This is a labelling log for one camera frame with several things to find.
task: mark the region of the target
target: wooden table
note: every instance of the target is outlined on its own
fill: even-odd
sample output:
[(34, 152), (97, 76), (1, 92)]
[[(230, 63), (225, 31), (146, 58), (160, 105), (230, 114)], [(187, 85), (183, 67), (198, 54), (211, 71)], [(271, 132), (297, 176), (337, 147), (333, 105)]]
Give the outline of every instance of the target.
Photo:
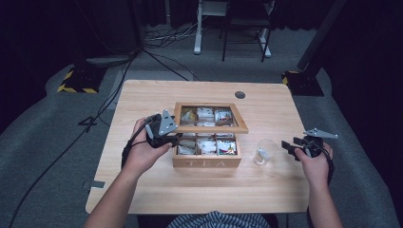
[[(246, 97), (238, 99), (235, 92)], [(104, 181), (92, 188), (90, 213), (121, 169), (122, 150), (134, 123), (176, 102), (234, 103), (249, 133), (239, 135), (242, 160), (238, 168), (174, 168), (169, 150), (142, 175), (129, 214), (291, 213), (305, 212), (309, 186), (301, 163), (280, 147), (302, 137), (303, 125), (288, 88), (281, 84), (173, 82), (129, 80), (123, 87), (105, 148), (95, 175)], [(266, 166), (253, 162), (258, 141), (278, 144)]]

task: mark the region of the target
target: gray carpet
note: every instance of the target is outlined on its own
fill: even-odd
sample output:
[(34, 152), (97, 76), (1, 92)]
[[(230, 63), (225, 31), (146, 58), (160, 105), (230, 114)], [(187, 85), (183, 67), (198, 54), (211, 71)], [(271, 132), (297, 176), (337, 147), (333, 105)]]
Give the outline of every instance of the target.
[[(194, 37), (148, 51), (175, 59), (192, 74), (169, 59), (161, 58), (161, 61), (186, 77), (194, 74), (201, 81), (281, 83), (281, 72), (297, 69), (297, 62), (314, 35), (314, 30), (275, 30), (269, 46), (272, 57), (264, 63), (259, 61), (259, 48), (253, 46), (249, 51), (231, 47), (223, 63), (222, 43), (215, 29), (204, 32), (201, 55), (193, 54)], [(97, 115), (121, 72), (120, 66), (109, 68), (99, 94), (56, 92), (69, 68), (66, 66), (55, 74), (48, 81), (47, 97), (23, 113), (0, 136), (0, 227), (8, 226), (31, 184), (84, 130), (78, 122)], [(175, 80), (172, 74), (162, 74), (167, 71), (142, 52), (130, 66), (127, 77), (143, 75), (150, 79)], [(320, 71), (317, 78), (324, 97), (294, 97), (294, 100), (305, 128), (317, 127), (340, 137), (327, 142), (335, 150), (336, 171), (331, 190), (344, 225), (399, 227), (388, 188), (340, 113), (331, 96), (331, 82), (326, 72)], [(113, 108), (107, 109), (102, 119), (109, 124), (113, 113)], [(87, 190), (82, 184), (93, 179), (108, 132), (107, 124), (96, 123), (32, 189), (13, 227), (83, 225), (87, 217)], [(289, 227), (308, 227), (305, 216), (291, 214)], [(285, 227), (285, 215), (278, 214), (278, 219), (280, 227)], [(126, 227), (137, 227), (135, 216), (128, 218)]]

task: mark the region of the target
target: glass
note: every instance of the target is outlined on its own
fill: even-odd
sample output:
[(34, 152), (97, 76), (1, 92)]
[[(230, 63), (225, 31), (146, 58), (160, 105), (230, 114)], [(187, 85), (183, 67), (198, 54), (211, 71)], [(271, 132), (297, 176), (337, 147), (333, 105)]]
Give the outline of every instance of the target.
[(264, 166), (276, 151), (278, 151), (278, 146), (273, 141), (269, 139), (260, 140), (253, 162), (258, 166)]

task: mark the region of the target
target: striped shirt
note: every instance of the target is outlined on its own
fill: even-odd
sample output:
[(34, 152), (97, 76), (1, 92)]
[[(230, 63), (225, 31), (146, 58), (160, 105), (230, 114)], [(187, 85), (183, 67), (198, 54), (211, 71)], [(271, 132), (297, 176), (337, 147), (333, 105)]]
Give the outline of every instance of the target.
[(261, 214), (227, 215), (213, 211), (207, 215), (180, 215), (176, 217), (168, 228), (270, 228)]

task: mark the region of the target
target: person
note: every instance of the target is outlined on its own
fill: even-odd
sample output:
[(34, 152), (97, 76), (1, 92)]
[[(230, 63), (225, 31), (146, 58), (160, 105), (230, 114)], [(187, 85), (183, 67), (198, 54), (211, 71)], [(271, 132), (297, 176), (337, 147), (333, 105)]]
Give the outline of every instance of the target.
[[(140, 119), (136, 122), (133, 135), (144, 123), (144, 120), (145, 119)], [(125, 166), (88, 216), (85, 223), (86, 228), (122, 228), (125, 226), (127, 212), (135, 194), (140, 176), (151, 168), (155, 161), (171, 147), (171, 143), (167, 143), (159, 148), (153, 148), (148, 143), (142, 142), (146, 142), (146, 131), (144, 129), (134, 140), (133, 144), (136, 143), (136, 145), (131, 148)], [(326, 143), (324, 144), (324, 148), (332, 157), (332, 148)], [(315, 158), (309, 158), (300, 149), (296, 149), (295, 152), (302, 162), (304, 174), (309, 182), (309, 210), (314, 226), (342, 227), (327, 184), (329, 167), (325, 156), (320, 154)], [(264, 219), (257, 214), (237, 215), (237, 217), (232, 218), (230, 215), (221, 214), (220, 212), (209, 213), (206, 217), (200, 215), (178, 216), (171, 222), (170, 227), (177, 227), (176, 225), (179, 224), (182, 227), (188, 227), (186, 226), (186, 222), (202, 224), (202, 220), (208, 217), (212, 218), (213, 222), (217, 222), (217, 219), (214, 220), (216, 217), (226, 216), (227, 218), (220, 220), (240, 222), (237, 223), (238, 227), (245, 227), (248, 223), (252, 223), (254, 225), (253, 227), (269, 227)]]

